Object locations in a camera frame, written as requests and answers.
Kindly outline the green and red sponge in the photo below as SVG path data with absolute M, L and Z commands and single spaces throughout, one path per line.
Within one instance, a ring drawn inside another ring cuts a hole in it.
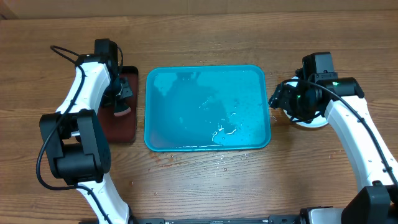
M 131 112 L 130 106 L 125 101 L 116 101 L 114 105 L 114 115 L 124 116 Z

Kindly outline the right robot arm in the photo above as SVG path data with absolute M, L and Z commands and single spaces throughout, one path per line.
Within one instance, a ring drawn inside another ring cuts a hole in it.
M 303 127 L 329 124 L 358 188 L 345 208 L 303 208 L 283 223 L 397 223 L 397 160 L 373 123 L 364 91 L 355 78 L 338 76 L 330 52 L 305 56 L 295 76 L 277 85 L 269 106 Z

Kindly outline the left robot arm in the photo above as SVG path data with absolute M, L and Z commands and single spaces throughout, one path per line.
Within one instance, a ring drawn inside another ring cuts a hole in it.
M 71 62 L 75 79 L 67 97 L 39 121 L 43 145 L 37 180 L 49 190 L 79 191 L 98 223 L 136 223 L 111 179 L 110 148 L 98 118 L 101 107 L 112 106 L 115 116 L 131 110 L 126 100 L 133 92 L 128 79 L 120 76 L 123 52 L 112 40 L 97 39 L 92 54 L 78 54 Z

